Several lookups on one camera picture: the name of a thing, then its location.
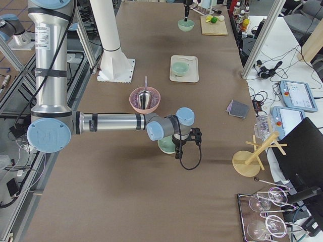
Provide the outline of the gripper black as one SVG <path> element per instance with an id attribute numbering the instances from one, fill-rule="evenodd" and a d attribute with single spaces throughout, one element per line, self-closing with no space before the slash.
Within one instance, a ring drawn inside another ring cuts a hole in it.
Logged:
<path id="1" fill-rule="evenodd" d="M 185 7 L 184 21 L 187 22 L 188 16 L 189 16 L 189 11 L 190 11 L 190 6 L 192 5 L 192 0 L 183 0 L 183 4 Z"/>
<path id="2" fill-rule="evenodd" d="M 183 155 L 183 146 L 186 144 L 187 139 L 189 138 L 189 134 L 179 135 L 174 134 L 172 135 L 172 142 L 175 144 L 175 159 L 181 159 Z"/>

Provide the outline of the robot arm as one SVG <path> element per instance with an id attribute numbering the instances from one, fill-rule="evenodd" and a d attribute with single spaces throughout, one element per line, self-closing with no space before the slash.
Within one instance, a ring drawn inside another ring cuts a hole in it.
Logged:
<path id="1" fill-rule="evenodd" d="M 67 33 L 76 1 L 29 1 L 35 25 L 36 105 L 31 109 L 28 142 L 38 151 L 55 153 L 73 134 L 109 130 L 145 130 L 151 140 L 172 137 L 182 146 L 193 132 L 195 114 L 182 107 L 175 114 L 111 114 L 72 111 L 67 104 Z"/>

